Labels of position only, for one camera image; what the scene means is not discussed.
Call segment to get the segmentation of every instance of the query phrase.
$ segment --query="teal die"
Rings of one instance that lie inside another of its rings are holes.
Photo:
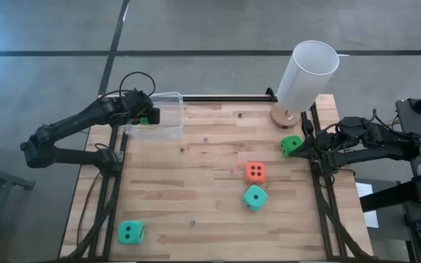
[[[141,244],[144,241],[142,221],[123,221],[118,227],[118,242],[122,245]]]
[[[241,198],[243,204],[249,208],[249,210],[256,212],[266,203],[268,200],[268,194],[262,190],[259,186],[250,186],[246,193]]]
[[[285,158],[290,157],[290,153],[302,145],[303,141],[297,135],[285,137],[281,141],[281,152]]]

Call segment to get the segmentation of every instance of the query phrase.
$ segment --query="concrete floor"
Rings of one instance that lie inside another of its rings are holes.
[[[123,0],[0,1],[0,50],[109,50]],[[421,0],[131,0],[119,50],[291,50],[317,39],[336,50],[421,50]],[[0,259],[54,259],[79,166],[29,169],[18,145],[42,123],[73,115],[99,91],[106,56],[0,57],[0,170],[37,181],[14,188],[0,227]],[[157,92],[261,94],[276,88],[289,57],[116,58],[107,89],[134,70]],[[129,87],[150,88],[141,78]],[[347,56],[325,89],[341,117],[395,115],[421,96],[421,56]],[[83,149],[85,134],[59,146]],[[357,176],[407,181],[409,165],[354,165]],[[374,245],[381,253],[384,245]]]

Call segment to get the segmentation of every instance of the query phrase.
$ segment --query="wooden tabletop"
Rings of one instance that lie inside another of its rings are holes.
[[[333,95],[321,95],[316,103],[322,126],[338,121]],[[278,148],[286,136],[303,138],[300,123],[293,129],[275,127],[269,118],[272,105],[185,103],[183,138],[163,142],[129,138],[110,260],[325,259],[308,161],[285,159]],[[97,142],[108,144],[110,133],[108,126],[92,127],[86,150],[95,150]],[[247,161],[261,161],[266,167],[267,183],[262,187],[268,201],[256,213],[241,203],[249,187],[243,182]],[[80,171],[60,256],[75,249],[80,213],[97,173],[90,166]],[[81,239],[94,221],[100,181],[88,203]],[[334,189],[342,223],[362,249],[372,254],[352,174],[338,173]],[[117,226],[129,220],[145,223],[142,245],[118,243]],[[332,227],[330,234],[335,247]]]

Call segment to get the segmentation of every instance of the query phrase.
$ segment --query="plastic bin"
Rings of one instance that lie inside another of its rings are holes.
[[[178,92],[152,94],[154,107],[160,109],[160,123],[156,125],[125,125],[124,132],[135,140],[174,140],[183,136],[183,96]]]

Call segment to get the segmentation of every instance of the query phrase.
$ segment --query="white paper cup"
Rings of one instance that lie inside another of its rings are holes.
[[[309,40],[293,50],[277,90],[281,106],[293,112],[303,112],[325,88],[339,66],[339,57],[329,45]]]

